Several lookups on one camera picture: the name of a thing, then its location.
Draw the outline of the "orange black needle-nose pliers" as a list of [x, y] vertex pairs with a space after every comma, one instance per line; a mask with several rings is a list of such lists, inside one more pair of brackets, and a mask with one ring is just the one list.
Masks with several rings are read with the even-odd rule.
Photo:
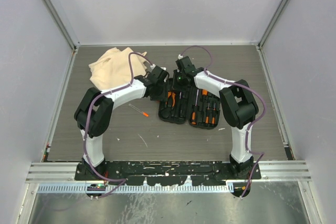
[[175, 93], [169, 91], [167, 94], [167, 102], [166, 105], [168, 108], [173, 108], [175, 106]]

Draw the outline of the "thin orange-tip screwdriver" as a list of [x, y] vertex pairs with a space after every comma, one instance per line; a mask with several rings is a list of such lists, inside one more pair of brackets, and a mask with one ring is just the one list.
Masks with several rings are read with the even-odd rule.
[[134, 110], [136, 110], [137, 112], [141, 113], [142, 115], [149, 117], [149, 115], [147, 113], [145, 113], [144, 111], [140, 110], [139, 108], [137, 108], [136, 106], [132, 105], [132, 104], [128, 104], [129, 107], [133, 108]]

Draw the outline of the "thin orange tip screwdriver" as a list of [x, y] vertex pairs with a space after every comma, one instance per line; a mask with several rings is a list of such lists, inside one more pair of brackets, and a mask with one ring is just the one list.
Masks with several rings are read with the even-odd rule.
[[195, 98], [195, 105], [192, 109], [192, 117], [191, 117], [191, 124], [196, 125], [197, 122], [197, 102], [198, 102], [198, 94], [199, 94], [199, 89], [196, 90], [196, 98]]

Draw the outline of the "black plastic tool case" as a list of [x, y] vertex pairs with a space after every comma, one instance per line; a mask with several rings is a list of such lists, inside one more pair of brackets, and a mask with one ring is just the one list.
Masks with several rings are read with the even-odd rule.
[[[200, 128], [200, 129], [207, 129], [212, 130], [219, 124], [219, 116], [220, 116], [220, 107], [221, 102], [220, 99], [215, 96], [214, 94], [208, 92], [207, 97], [203, 99], [202, 97], [202, 90], [199, 89], [198, 94], [198, 102], [197, 102], [197, 122], [196, 125], [191, 124], [191, 117], [192, 117], [192, 109], [195, 105], [195, 98], [196, 98], [196, 90], [199, 88], [196, 87], [190, 87], [188, 89], [173, 89], [173, 77], [169, 78], [166, 84], [166, 100], [161, 101], [159, 103], [159, 109], [158, 109], [158, 116], [159, 118], [164, 122], [174, 123], [174, 124], [183, 124], [185, 122], [188, 122], [190, 126]], [[168, 108], [166, 105], [167, 102], [167, 94], [169, 91], [172, 91], [175, 93], [175, 106], [173, 108]], [[185, 110], [185, 117], [181, 118], [179, 117], [179, 96], [180, 92], [186, 92], [186, 96], [188, 97], [188, 102]], [[215, 124], [211, 124], [212, 120], [212, 110], [213, 110], [213, 104], [216, 103], [216, 121]], [[208, 124], [205, 124], [205, 111], [209, 104], [209, 121]]]

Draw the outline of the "small orange black screwdriver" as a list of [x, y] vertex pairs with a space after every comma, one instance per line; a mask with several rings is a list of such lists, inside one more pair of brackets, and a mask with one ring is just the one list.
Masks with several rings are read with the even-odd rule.
[[209, 104], [205, 111], [205, 124], [208, 124], [208, 121], [209, 121]]

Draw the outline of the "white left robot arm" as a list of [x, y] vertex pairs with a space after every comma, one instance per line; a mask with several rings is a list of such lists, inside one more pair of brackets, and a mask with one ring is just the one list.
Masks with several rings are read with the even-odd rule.
[[152, 71], [145, 75], [132, 74], [128, 84], [109, 90], [87, 90], [74, 113], [74, 119], [82, 134], [82, 162], [89, 177], [99, 180], [107, 170], [102, 140], [109, 127], [113, 110], [135, 99], [150, 97], [163, 100], [168, 78], [169, 73], [165, 68], [154, 66]]

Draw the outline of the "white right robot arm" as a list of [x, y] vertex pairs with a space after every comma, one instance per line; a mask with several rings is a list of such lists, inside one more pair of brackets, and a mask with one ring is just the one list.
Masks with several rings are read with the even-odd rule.
[[232, 130], [230, 172], [237, 179], [245, 177], [254, 166], [251, 130], [259, 112], [252, 89], [244, 80], [235, 82], [196, 68], [188, 56], [179, 55], [176, 65], [177, 84], [206, 90], [220, 99], [224, 119]]

